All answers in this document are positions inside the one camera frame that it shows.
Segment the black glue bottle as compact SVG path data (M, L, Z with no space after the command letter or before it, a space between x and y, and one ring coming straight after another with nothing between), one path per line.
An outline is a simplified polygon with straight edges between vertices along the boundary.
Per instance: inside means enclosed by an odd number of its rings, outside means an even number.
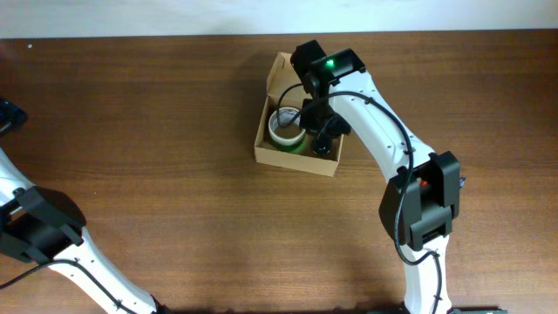
M311 150L315 155L326 156L331 152L333 139L329 136L316 136L311 141Z

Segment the white tape roll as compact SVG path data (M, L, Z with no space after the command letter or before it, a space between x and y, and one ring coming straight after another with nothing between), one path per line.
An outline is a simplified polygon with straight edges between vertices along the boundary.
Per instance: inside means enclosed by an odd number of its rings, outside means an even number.
M300 118L297 117L292 124L288 124L297 114L295 107L283 107L273 111L268 121L268 131L274 144L281 147L293 147L302 143L306 131L300 127Z

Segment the brown cardboard box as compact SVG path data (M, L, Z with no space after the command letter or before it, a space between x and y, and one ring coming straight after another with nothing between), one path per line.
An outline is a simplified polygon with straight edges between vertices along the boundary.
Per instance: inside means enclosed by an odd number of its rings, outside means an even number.
M299 78L290 63L290 57L289 53L278 53L267 77L267 96L263 105L262 116L254 144L255 160L271 166L332 177L335 175L341 159L344 136L333 140L331 152L326 156L318 156L312 152L310 143L313 137L309 134L306 134L304 137L304 140L307 140L307 148L304 154L280 152L271 144L272 139L269 136L268 121L270 115L278 107L277 103L279 101L282 102L281 108L295 107L300 109L303 100L308 97L303 88L296 87L287 92L284 99L280 99L281 94L286 92L288 87L299 82Z

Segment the green tape roll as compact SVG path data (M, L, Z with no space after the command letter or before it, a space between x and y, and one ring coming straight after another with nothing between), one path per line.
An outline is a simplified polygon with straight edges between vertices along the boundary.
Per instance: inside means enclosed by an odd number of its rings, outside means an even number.
M307 148L307 140L301 140L300 142L293 145L282 145L275 141L271 142L272 146L280 152L285 152L289 154L304 154Z

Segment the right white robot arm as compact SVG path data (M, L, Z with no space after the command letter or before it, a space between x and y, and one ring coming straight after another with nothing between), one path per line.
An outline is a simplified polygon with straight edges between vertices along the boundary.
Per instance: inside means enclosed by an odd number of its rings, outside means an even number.
M296 47L290 63L309 97L288 122L312 136L319 155L336 137L354 133L387 182L378 214L404 264L405 310L450 312L445 259L459 215L457 158L436 153L405 125L353 50L327 54L312 40Z

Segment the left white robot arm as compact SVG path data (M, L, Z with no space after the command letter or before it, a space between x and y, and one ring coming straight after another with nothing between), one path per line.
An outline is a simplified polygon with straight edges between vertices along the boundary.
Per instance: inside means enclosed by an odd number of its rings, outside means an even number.
M39 187L1 153L1 254L75 283L107 313L163 314L170 310L124 276L92 240L78 205L65 193Z

